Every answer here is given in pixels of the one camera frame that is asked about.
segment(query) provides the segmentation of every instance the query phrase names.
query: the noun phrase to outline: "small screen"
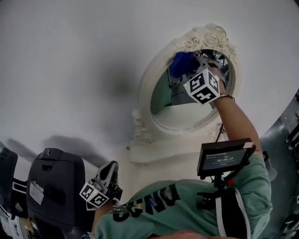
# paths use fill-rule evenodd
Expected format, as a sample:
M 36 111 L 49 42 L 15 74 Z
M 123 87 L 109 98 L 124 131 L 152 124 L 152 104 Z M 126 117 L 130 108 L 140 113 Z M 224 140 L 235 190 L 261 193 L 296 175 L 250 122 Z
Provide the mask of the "small screen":
M 219 169 L 240 164 L 246 153 L 246 148 L 216 155 L 206 155 L 203 170 Z

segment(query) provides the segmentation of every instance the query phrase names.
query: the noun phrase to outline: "blue cloth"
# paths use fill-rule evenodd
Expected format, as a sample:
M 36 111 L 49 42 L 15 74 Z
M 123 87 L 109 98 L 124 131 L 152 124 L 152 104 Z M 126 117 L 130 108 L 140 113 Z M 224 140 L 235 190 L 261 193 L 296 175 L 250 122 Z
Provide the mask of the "blue cloth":
M 178 52 L 173 58 L 170 73 L 174 78 L 179 78 L 190 70 L 196 71 L 199 65 L 192 52 Z

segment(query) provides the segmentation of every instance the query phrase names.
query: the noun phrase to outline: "white mirror frame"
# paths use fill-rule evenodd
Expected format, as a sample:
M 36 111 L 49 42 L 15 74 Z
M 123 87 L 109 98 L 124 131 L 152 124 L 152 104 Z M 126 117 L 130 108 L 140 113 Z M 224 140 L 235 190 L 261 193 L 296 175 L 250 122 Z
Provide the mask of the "white mirror frame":
M 200 121 L 202 123 L 197 127 L 172 131 L 157 124 L 150 111 L 150 101 L 154 88 L 162 74 L 170 66 L 175 54 L 181 51 L 191 52 L 201 49 L 213 49 L 226 57 L 230 70 L 228 93 L 236 98 L 241 85 L 242 69 L 235 46 L 229 42 L 226 31 L 213 23 L 204 27 L 195 27 L 184 36 L 172 40 L 158 53 L 146 69 L 140 84 L 138 109 L 133 111 L 134 144 L 150 144 L 159 138 L 186 136 L 186 134 L 193 134 L 194 132 L 207 134 L 206 126 L 220 122 L 219 114 L 214 109 Z

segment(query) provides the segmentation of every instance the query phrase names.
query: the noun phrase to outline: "person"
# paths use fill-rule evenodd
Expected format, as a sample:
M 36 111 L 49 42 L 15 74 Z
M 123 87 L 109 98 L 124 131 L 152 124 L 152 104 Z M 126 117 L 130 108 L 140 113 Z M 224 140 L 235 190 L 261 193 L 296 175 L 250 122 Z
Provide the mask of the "person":
M 212 67 L 213 74 L 219 70 Z M 221 95 L 227 94 L 220 81 Z M 251 238 L 257 238 L 270 220 L 271 186 L 257 132 L 239 106 L 229 97 L 214 101 L 230 140 L 251 138 L 256 145 L 250 164 L 233 178 L 249 218 Z M 198 209 L 198 192 L 213 192 L 201 180 L 163 181 L 135 194 L 127 204 L 113 208 L 111 201 L 95 212 L 97 239 L 206 239 L 220 238 L 216 212 Z

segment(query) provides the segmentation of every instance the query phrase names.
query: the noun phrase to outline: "green t-shirt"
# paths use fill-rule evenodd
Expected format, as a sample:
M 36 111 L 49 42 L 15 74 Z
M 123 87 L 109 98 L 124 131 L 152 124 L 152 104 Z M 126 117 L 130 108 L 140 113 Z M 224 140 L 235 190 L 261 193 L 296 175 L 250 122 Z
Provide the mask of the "green t-shirt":
M 270 219 L 271 186 L 265 163 L 257 155 L 249 159 L 234 178 L 249 218 L 251 237 L 257 238 Z M 122 206 L 98 221 L 97 239 L 147 239 L 177 231 L 192 230 L 205 236 L 219 236 L 216 211 L 198 209 L 198 192 L 214 192 L 211 183 L 201 180 L 162 181 L 151 184 Z

